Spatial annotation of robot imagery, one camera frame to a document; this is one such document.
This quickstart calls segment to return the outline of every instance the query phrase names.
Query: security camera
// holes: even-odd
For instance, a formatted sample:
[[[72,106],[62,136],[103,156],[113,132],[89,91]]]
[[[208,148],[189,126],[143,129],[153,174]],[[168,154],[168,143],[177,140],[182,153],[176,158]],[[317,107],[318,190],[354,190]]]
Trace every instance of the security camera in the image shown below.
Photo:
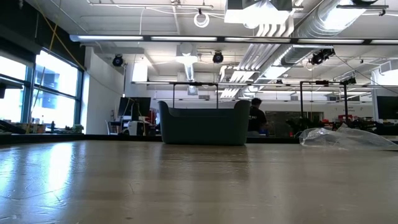
[[[223,62],[223,60],[224,60],[224,56],[221,53],[221,51],[216,51],[214,53],[213,62],[214,63],[221,63],[221,62]]]
[[[124,63],[123,55],[115,55],[112,61],[113,66],[121,67]]]

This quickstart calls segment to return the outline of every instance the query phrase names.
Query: black pole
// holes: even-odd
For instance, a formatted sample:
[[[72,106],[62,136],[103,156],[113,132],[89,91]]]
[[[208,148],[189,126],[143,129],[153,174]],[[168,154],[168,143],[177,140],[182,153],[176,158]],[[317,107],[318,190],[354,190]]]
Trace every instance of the black pole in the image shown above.
[[[216,97],[217,97],[217,109],[218,109],[218,85],[216,85],[216,88],[217,88],[217,94],[216,94]]]
[[[300,82],[300,103],[301,103],[301,117],[304,118],[303,82]]]
[[[174,108],[174,98],[175,98],[175,84],[173,84],[173,108]]]
[[[345,107],[345,110],[346,110],[346,124],[348,124],[347,84],[344,84],[344,107]]]

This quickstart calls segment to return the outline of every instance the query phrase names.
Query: ceiling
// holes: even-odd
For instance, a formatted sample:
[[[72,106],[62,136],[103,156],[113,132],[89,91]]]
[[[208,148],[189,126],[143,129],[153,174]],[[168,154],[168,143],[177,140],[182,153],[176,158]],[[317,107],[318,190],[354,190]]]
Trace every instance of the ceiling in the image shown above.
[[[205,0],[206,5],[213,5],[212,13],[224,14],[226,0]],[[321,0],[304,0],[303,10],[294,14],[295,24],[298,24]],[[211,17],[210,24],[206,28],[199,28],[193,23],[194,14],[178,14],[177,23],[173,14],[161,13],[146,9],[120,9],[117,7],[98,7],[90,6],[87,0],[63,0],[62,9],[65,13],[58,15],[60,0],[27,0],[34,7],[36,2],[40,4],[45,15],[53,21],[58,21],[60,27],[70,34],[139,34],[140,21],[141,34],[148,35],[233,35],[249,36],[254,35],[257,30],[245,28],[242,24],[226,24],[223,19]],[[128,3],[142,4],[141,0],[101,0],[102,3]],[[386,0],[389,5],[387,13],[398,14],[398,1]],[[145,0],[146,4],[170,4],[170,0]],[[202,5],[203,0],[181,0],[181,4]],[[171,9],[162,9],[171,13]],[[192,9],[177,9],[178,13],[195,12]],[[398,17],[394,16],[361,16],[354,24],[345,29],[339,37],[382,37],[396,38],[398,36]],[[184,67],[180,63],[175,63],[177,43],[153,43],[153,42],[101,42],[100,50],[107,52],[108,49],[140,47],[145,50],[146,57],[150,60],[152,68],[149,70],[151,79],[159,76],[177,76],[178,72],[183,72]],[[220,68],[224,64],[239,63],[248,44],[197,44],[200,54],[200,63],[194,64],[196,74],[212,73],[219,74]],[[224,55],[223,64],[213,64],[212,57],[215,50],[222,50]],[[370,76],[370,69],[377,65],[368,63],[386,62],[388,58],[396,57],[398,47],[381,46],[336,46],[337,56],[342,58],[354,68],[358,68],[367,77]],[[101,58],[111,63],[113,54],[99,54]],[[137,60],[132,55],[125,55],[128,62]],[[332,80],[346,72],[352,70],[340,59],[332,57],[323,65],[319,65],[311,70],[307,64],[297,65],[287,72],[289,75],[286,82],[299,82],[300,80],[322,79]],[[358,83],[368,83],[365,77],[358,76]]]

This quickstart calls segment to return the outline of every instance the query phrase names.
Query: white wall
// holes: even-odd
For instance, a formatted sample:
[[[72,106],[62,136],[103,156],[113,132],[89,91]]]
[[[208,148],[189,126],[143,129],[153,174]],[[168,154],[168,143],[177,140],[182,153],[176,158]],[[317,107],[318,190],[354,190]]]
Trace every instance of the white wall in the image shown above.
[[[119,106],[124,77],[94,54],[92,47],[86,48],[85,67],[81,124],[86,134],[107,134],[105,120]]]
[[[200,91],[199,95],[210,95],[211,99],[215,99],[214,94],[210,91]],[[153,98],[166,98],[171,99],[173,97],[172,91],[154,91],[148,90],[148,95]],[[262,99],[275,100],[275,95],[260,96]],[[175,98],[184,99],[197,99],[197,96],[187,96],[186,91],[176,91]],[[279,95],[279,100],[290,100],[290,95],[284,96]],[[311,100],[310,95],[304,95],[304,100]],[[313,96],[313,100],[326,100],[325,96]],[[157,100],[152,100],[151,107],[157,107]],[[172,107],[172,101],[166,101],[169,107]],[[220,102],[219,108],[233,108],[236,102]],[[215,101],[176,101],[176,108],[216,108]],[[263,101],[261,105],[263,111],[300,111],[300,102],[267,102]],[[345,114],[344,103],[304,103],[304,111],[323,112],[324,118],[334,121],[338,119],[339,115]],[[359,117],[373,117],[373,105],[369,103],[348,103],[348,114]]]
[[[393,70],[390,71],[386,75],[380,74],[379,69],[373,70],[372,72],[372,80],[375,81],[375,85],[397,85],[398,86],[398,71]],[[398,96],[395,92],[398,92],[398,88],[389,88],[390,90],[387,90],[385,88],[378,88],[378,89],[373,89],[372,90],[372,97],[373,97],[373,105],[375,107],[373,108],[373,114],[374,118],[376,121],[383,122],[382,119],[379,119],[379,109],[377,107],[377,97],[378,96]]]

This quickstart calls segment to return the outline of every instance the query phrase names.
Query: ceiling beam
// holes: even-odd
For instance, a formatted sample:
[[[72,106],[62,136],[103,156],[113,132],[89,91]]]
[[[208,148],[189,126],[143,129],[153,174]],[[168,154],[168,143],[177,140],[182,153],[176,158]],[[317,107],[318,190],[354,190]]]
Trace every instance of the ceiling beam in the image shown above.
[[[70,35],[73,42],[196,42],[230,44],[280,45],[355,45],[398,46],[398,39],[375,38],[299,38],[299,37],[234,37],[204,35]]]

